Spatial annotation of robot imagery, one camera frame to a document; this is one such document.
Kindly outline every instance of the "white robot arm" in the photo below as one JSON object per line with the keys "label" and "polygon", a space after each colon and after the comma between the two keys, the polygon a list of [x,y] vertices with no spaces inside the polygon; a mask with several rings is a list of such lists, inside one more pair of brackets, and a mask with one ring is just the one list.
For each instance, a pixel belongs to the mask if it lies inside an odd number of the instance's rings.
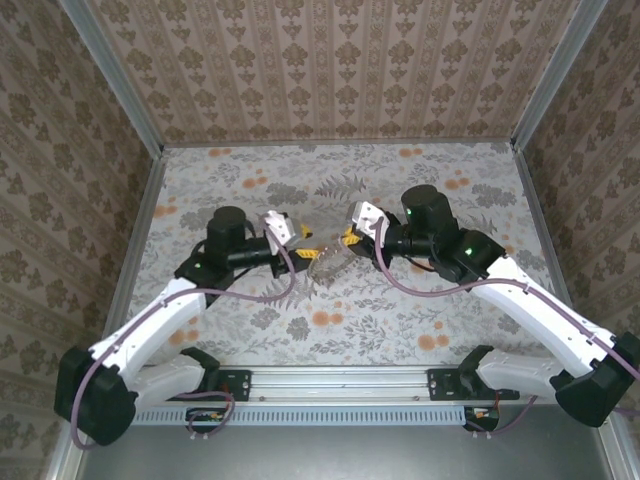
{"label": "white robot arm", "polygon": [[[585,319],[533,281],[487,235],[458,227],[446,197],[431,185],[413,187],[402,195],[407,224],[368,202],[357,202],[348,220],[362,241],[351,246],[356,254],[386,270],[393,256],[428,258],[440,277],[469,285],[472,293],[494,304],[537,338],[553,355],[527,357],[477,347],[461,364],[461,385],[516,390],[555,398],[578,421],[600,426],[633,382],[633,377],[598,346],[601,343],[633,368],[640,364],[640,340],[630,333],[616,338],[610,331]],[[381,267],[375,253],[375,226],[381,238]],[[517,281],[473,285],[477,280]],[[537,296],[536,290],[588,331],[586,336]]]}
{"label": "white robot arm", "polygon": [[[100,445],[124,433],[136,412],[181,393],[204,388],[207,375],[217,375],[219,363],[196,348],[185,349],[170,362],[143,368],[168,338],[194,316],[201,315],[217,298],[194,291],[167,301],[185,290],[227,290],[236,269],[270,265],[274,277],[287,271],[279,255],[310,234],[286,214],[269,211],[262,222],[272,235],[245,238],[248,224],[242,210],[222,207],[207,225],[207,239],[175,271],[166,288],[146,308],[118,331],[88,350],[70,349],[60,361],[54,410],[70,420],[79,385],[86,372],[101,361],[80,400],[78,426]],[[310,260],[287,252],[296,271]]]}

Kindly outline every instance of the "patterned wallpaper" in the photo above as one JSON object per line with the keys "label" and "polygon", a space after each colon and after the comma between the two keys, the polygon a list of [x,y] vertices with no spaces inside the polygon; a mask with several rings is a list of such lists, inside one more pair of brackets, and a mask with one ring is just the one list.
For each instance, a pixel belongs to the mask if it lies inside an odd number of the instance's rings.
{"label": "patterned wallpaper", "polygon": [[[640,3],[610,0],[525,156],[577,309],[640,335]],[[636,382],[623,401],[640,408]],[[640,453],[640,421],[633,421]]]}
{"label": "patterned wallpaper", "polygon": [[90,0],[164,141],[508,137],[579,0]]}
{"label": "patterned wallpaper", "polygon": [[57,364],[101,334],[150,159],[55,1],[0,2],[0,478],[37,478]]}

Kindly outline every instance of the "table surface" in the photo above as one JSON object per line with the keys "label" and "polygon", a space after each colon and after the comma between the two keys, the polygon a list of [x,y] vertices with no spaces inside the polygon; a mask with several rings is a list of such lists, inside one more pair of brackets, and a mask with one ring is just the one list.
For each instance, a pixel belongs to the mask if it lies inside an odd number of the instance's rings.
{"label": "table surface", "polygon": [[[167,149],[158,198],[129,315],[150,302],[194,244],[214,210],[236,205],[256,224],[269,209],[286,211],[314,231],[305,244],[335,244],[348,206],[373,201],[401,212],[400,196],[417,184],[444,192],[459,223],[503,244],[551,289],[533,219],[507,143],[360,144]],[[409,287],[451,286],[395,259]],[[258,304],[221,298],[193,318],[154,356],[196,345],[226,365],[416,365],[459,363],[478,344],[523,354],[543,348],[497,308],[471,294],[425,300],[394,290],[358,259],[329,287],[305,273],[286,299]],[[285,288],[268,267],[231,289],[255,295]]]}

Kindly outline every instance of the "cable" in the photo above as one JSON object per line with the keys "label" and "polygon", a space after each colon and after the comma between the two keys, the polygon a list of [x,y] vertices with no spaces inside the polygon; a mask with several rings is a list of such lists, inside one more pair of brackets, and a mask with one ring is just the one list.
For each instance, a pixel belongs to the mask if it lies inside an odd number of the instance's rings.
{"label": "cable", "polygon": [[421,263],[416,262],[413,258],[407,257],[406,255],[402,255],[407,262],[409,262],[414,267],[418,267],[420,270],[424,270],[425,272],[435,272],[433,267],[429,267],[427,265],[422,265]]}
{"label": "cable", "polygon": [[[236,409],[236,399],[233,398],[233,395],[231,395],[228,392],[216,392],[216,391],[200,392],[200,393],[182,393],[180,395],[176,395],[177,398],[184,398],[184,399],[206,398],[206,397],[214,397],[214,396],[224,397],[224,399],[227,400],[227,402],[229,402],[229,409],[227,410],[227,414],[220,421],[220,423],[212,431],[207,432],[206,435],[216,435],[220,433],[220,430],[222,430],[227,425],[229,420],[231,420],[234,410]],[[195,435],[196,435],[196,431],[193,429],[193,421],[203,413],[208,413],[208,412],[203,410],[200,412],[196,411],[192,413],[193,414],[189,417],[189,421],[187,423],[187,430],[189,430],[189,433],[191,433],[191,438],[193,439],[195,438]]]}
{"label": "cable", "polygon": [[515,427],[518,423],[520,423],[520,421],[524,418],[524,416],[531,409],[531,407],[533,407],[533,404],[536,403],[537,399],[538,399],[538,397],[536,395],[532,396],[529,399],[529,402],[527,403],[527,406],[522,409],[522,411],[518,414],[518,416],[511,423],[505,425],[504,427],[498,428],[497,430],[494,430],[493,432],[489,432],[489,431],[485,430],[480,425],[478,425],[477,423],[474,423],[474,422],[472,422],[470,420],[467,420],[467,424],[471,425],[476,430],[479,430],[481,432],[486,433],[487,434],[487,438],[492,437],[493,435],[501,435],[503,433],[507,433],[509,430],[511,430],[513,427]]}
{"label": "cable", "polygon": [[616,407],[613,409],[613,411],[619,413],[620,415],[624,415],[625,417],[640,417],[640,410],[631,410],[628,408]]}
{"label": "cable", "polygon": [[500,394],[496,390],[496,401],[493,404],[493,409],[498,412],[498,418],[500,417]]}
{"label": "cable", "polygon": [[244,222],[244,228],[249,230],[249,233],[253,238],[256,238],[256,229],[253,228],[253,223],[247,220],[246,222]]}
{"label": "cable", "polygon": [[98,359],[96,359],[95,362],[93,362],[91,367],[89,367],[89,369],[87,370],[87,373],[85,373],[84,377],[82,378],[82,381],[78,386],[78,391],[76,392],[76,396],[73,399],[73,407],[71,408],[71,422],[70,422],[71,423],[71,439],[73,440],[73,443],[75,444],[76,447],[78,447],[80,450],[89,450],[97,446],[97,444],[88,445],[88,444],[82,443],[82,441],[80,440],[80,436],[78,434],[78,414],[80,412],[80,403],[81,403],[82,397],[84,396],[84,392],[87,389],[87,385],[89,384],[89,381],[91,380],[93,375],[96,373],[100,365],[102,365],[102,363],[112,353],[114,353],[120,347],[120,345],[122,345],[124,341],[127,338],[129,338],[129,336],[131,336],[131,334],[140,325],[146,322],[158,310],[160,310],[161,308],[164,308],[167,304],[173,302],[174,300],[177,300],[180,297],[184,297],[185,295],[191,295],[196,293],[204,293],[204,294],[217,295],[217,296],[226,295],[227,297],[238,298],[240,300],[249,300],[249,301],[255,301],[259,303],[269,303],[269,302],[274,302],[282,298],[285,298],[287,295],[289,295],[293,291],[293,288],[295,287],[295,284],[296,284],[296,269],[293,265],[293,261],[289,257],[289,253],[287,252],[287,250],[280,243],[280,240],[278,239],[278,237],[273,232],[271,232],[271,230],[269,230],[268,225],[265,225],[264,231],[265,231],[265,235],[268,235],[271,238],[271,240],[275,242],[276,246],[278,247],[278,252],[280,253],[280,255],[282,255],[285,263],[287,264],[287,267],[289,268],[289,272],[291,273],[291,282],[289,283],[289,286],[282,293],[269,296],[269,297],[256,297],[253,295],[246,295],[244,293],[228,292],[226,290],[215,290],[213,288],[189,288],[186,290],[182,290],[180,292],[176,292],[172,295],[169,295],[163,301],[156,303],[153,307],[151,307],[143,315],[141,315],[140,318],[138,318],[128,330],[126,330],[115,342],[113,342],[109,346],[109,348],[107,348],[104,351],[104,353]]}
{"label": "cable", "polygon": [[436,252],[436,242],[434,241],[433,236],[431,237],[431,245],[429,246],[429,248],[431,249],[431,256],[436,262],[436,265],[440,264],[440,259],[438,258],[438,253]]}
{"label": "cable", "polygon": [[436,297],[443,297],[445,295],[451,295],[452,293],[467,291],[473,287],[480,287],[482,285],[504,284],[504,285],[511,285],[514,287],[521,288],[522,290],[530,293],[534,297],[541,300],[545,305],[547,305],[554,312],[556,312],[558,315],[564,318],[567,322],[573,325],[576,328],[576,330],[578,330],[582,335],[588,337],[591,342],[593,342],[594,344],[602,348],[605,352],[607,352],[607,354],[610,355],[615,361],[617,361],[622,366],[622,368],[624,368],[627,372],[629,372],[629,374],[631,374],[631,376],[634,379],[640,381],[640,372],[636,370],[631,364],[629,364],[629,362],[627,362],[624,358],[622,358],[618,352],[614,351],[611,347],[609,347],[609,345],[604,343],[600,338],[593,335],[593,333],[588,328],[586,328],[578,320],[573,318],[573,316],[571,316],[569,313],[565,312],[564,309],[556,305],[556,303],[553,302],[551,299],[549,299],[543,292],[537,290],[536,288],[530,287],[526,283],[519,282],[513,279],[508,279],[508,278],[487,278],[484,280],[465,283],[464,285],[459,285],[457,287],[449,288],[446,290],[440,290],[437,292],[421,292],[419,290],[413,290],[411,288],[405,287],[400,282],[398,282],[395,278],[393,278],[393,275],[391,275],[391,272],[384,264],[384,259],[382,257],[382,247],[380,245],[380,237],[382,232],[382,218],[380,218],[376,222],[376,224],[374,225],[374,228],[375,228],[375,234],[376,234],[375,240],[374,240],[374,246],[375,246],[376,258],[378,259],[378,263],[380,265],[380,270],[382,271],[382,274],[387,278],[387,280],[389,280],[389,283],[391,283],[398,290],[409,295],[414,295],[416,297],[436,298]]}

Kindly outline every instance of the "purple cable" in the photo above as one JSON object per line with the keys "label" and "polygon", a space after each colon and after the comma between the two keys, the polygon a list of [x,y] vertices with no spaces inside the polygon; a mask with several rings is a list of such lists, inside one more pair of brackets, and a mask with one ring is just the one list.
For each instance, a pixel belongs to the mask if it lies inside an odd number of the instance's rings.
{"label": "purple cable", "polygon": [[[212,431],[207,433],[207,435],[209,435],[209,436],[213,436],[213,435],[216,435],[217,433],[220,433],[220,430],[222,430],[225,427],[225,425],[227,423],[229,423],[229,420],[231,420],[231,416],[233,415],[233,412],[236,409],[236,399],[233,398],[233,395],[231,395],[230,393],[227,393],[227,392],[182,393],[180,395],[176,395],[176,397],[177,398],[184,398],[184,399],[206,398],[206,397],[224,397],[225,400],[227,400],[229,403],[231,403],[231,406],[229,407],[229,411],[224,416],[222,421],[218,424],[217,427],[215,427]],[[203,410],[201,412],[192,412],[192,413],[193,414],[189,417],[189,423],[187,424],[187,430],[189,430],[189,433],[195,435],[196,432],[195,432],[195,430],[193,430],[193,421],[198,416],[202,415],[203,413],[208,413],[208,412]]]}
{"label": "purple cable", "polygon": [[511,430],[513,427],[515,427],[520,420],[522,420],[524,418],[524,416],[527,414],[527,412],[531,409],[531,407],[533,406],[534,403],[536,403],[536,400],[538,399],[538,397],[536,395],[532,396],[529,399],[529,403],[527,403],[527,406],[524,407],[522,409],[522,411],[518,414],[518,416],[510,423],[508,423],[507,425],[505,425],[504,427],[501,427],[497,430],[494,430],[493,432],[489,432],[487,430],[485,430],[484,428],[482,428],[480,425],[478,425],[477,423],[471,422],[469,420],[467,420],[467,424],[471,425],[473,428],[475,428],[476,430],[479,430],[481,432],[484,432],[487,434],[487,437],[489,435],[493,436],[493,435],[501,435],[503,433],[507,433],[509,430]]}
{"label": "purple cable", "polygon": [[176,292],[173,295],[169,295],[162,302],[156,303],[145,314],[141,315],[140,318],[138,318],[138,320],[136,320],[131,325],[131,327],[120,336],[120,338],[118,338],[115,342],[113,342],[113,344],[111,344],[109,348],[107,348],[104,351],[104,353],[99,358],[97,358],[95,362],[93,362],[91,367],[89,367],[89,370],[87,370],[87,373],[82,378],[82,381],[78,386],[78,391],[76,392],[76,396],[73,399],[73,407],[71,408],[71,422],[70,422],[71,423],[71,440],[73,441],[76,447],[78,447],[80,450],[90,450],[97,446],[97,444],[95,443],[91,445],[82,443],[82,441],[80,440],[80,436],[78,434],[78,414],[80,412],[80,403],[81,403],[82,397],[84,396],[84,392],[87,389],[87,385],[89,384],[89,381],[91,380],[93,375],[95,375],[100,365],[102,365],[102,363],[109,357],[109,355],[114,353],[117,350],[117,348],[120,345],[122,345],[124,341],[136,330],[136,328],[138,328],[140,325],[146,322],[149,319],[149,317],[151,317],[158,310],[160,310],[161,308],[164,308],[166,305],[173,302],[174,300],[177,300],[180,297],[184,297],[185,295],[191,295],[194,293],[227,296],[232,298],[238,298],[240,300],[249,300],[249,301],[254,301],[259,303],[268,303],[268,302],[274,302],[282,298],[285,298],[287,295],[289,295],[292,292],[293,287],[296,284],[296,269],[293,265],[293,262],[291,261],[291,258],[289,257],[289,254],[287,253],[285,248],[282,246],[282,244],[278,240],[277,236],[273,232],[271,232],[271,230],[269,230],[268,227],[265,228],[265,234],[268,235],[271,238],[271,240],[273,240],[276,243],[276,245],[278,246],[278,252],[280,253],[280,255],[282,255],[285,263],[287,264],[287,267],[289,268],[289,272],[291,273],[291,282],[289,283],[289,286],[282,293],[279,293],[278,295],[269,296],[269,297],[255,297],[252,295],[246,295],[244,293],[228,292],[226,290],[215,290],[213,288],[189,288],[186,290],[182,290],[181,292]]}
{"label": "purple cable", "polygon": [[624,415],[625,417],[640,417],[640,410],[631,410],[628,408],[616,407],[613,409],[613,411],[619,413],[620,415]]}
{"label": "purple cable", "polygon": [[384,263],[384,259],[382,257],[382,246],[380,245],[380,237],[381,237],[381,231],[382,231],[382,218],[380,218],[380,220],[376,222],[376,224],[374,225],[374,228],[376,231],[374,246],[376,251],[376,258],[378,260],[378,264],[380,265],[380,270],[382,271],[383,275],[387,277],[387,280],[389,280],[389,283],[391,283],[398,290],[404,293],[407,293],[409,295],[414,295],[416,297],[436,298],[436,297],[443,297],[445,295],[451,295],[452,293],[463,292],[470,288],[480,287],[482,285],[504,284],[504,285],[512,285],[514,287],[521,288],[529,292],[533,296],[537,297],[538,299],[542,300],[543,303],[545,303],[549,308],[551,308],[558,315],[564,318],[567,322],[573,325],[582,335],[589,338],[589,340],[591,340],[594,344],[598,345],[605,352],[607,352],[607,354],[610,355],[614,360],[616,360],[622,366],[622,368],[624,368],[627,372],[629,372],[634,379],[640,381],[640,372],[635,368],[633,368],[633,366],[629,364],[629,362],[627,362],[624,358],[622,358],[620,354],[618,354],[618,352],[614,351],[611,347],[609,347],[609,345],[604,343],[598,337],[594,336],[593,333],[588,328],[586,328],[578,320],[573,318],[569,313],[565,312],[562,308],[556,305],[552,300],[547,298],[547,296],[543,292],[535,288],[529,287],[529,285],[526,283],[518,282],[517,280],[508,279],[508,278],[488,278],[485,280],[478,280],[477,282],[471,282],[471,283],[466,283],[464,285],[459,285],[457,287],[449,288],[447,290],[441,290],[439,292],[421,292],[419,290],[413,290],[411,288],[405,287],[404,285],[399,283],[395,278],[393,278],[393,276],[391,275],[391,272],[386,267]]}

